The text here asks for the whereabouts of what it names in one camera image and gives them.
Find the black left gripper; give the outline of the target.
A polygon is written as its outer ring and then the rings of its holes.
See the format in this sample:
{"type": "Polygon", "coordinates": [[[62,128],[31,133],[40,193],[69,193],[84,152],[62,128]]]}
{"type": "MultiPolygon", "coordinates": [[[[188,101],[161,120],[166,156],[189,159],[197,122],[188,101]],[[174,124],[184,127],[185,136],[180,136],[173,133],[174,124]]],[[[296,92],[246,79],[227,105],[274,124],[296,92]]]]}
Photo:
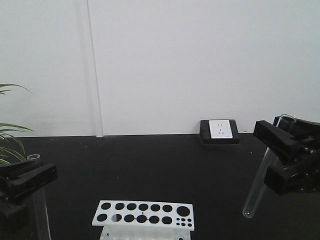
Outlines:
{"type": "Polygon", "coordinates": [[[0,239],[16,240],[29,224],[29,210],[22,202],[58,178],[55,164],[24,161],[0,165],[4,193],[0,193],[0,239]]]}

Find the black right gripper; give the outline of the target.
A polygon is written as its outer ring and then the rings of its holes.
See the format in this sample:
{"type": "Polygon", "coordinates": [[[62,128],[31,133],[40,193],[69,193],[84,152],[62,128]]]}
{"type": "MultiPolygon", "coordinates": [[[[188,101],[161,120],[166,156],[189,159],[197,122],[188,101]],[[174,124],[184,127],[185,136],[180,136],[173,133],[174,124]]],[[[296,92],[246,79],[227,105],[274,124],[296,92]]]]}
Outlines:
{"type": "Polygon", "coordinates": [[[280,115],[273,124],[257,121],[253,135],[278,158],[267,168],[264,184],[268,188],[278,195],[320,191],[319,122],[280,115]]]}

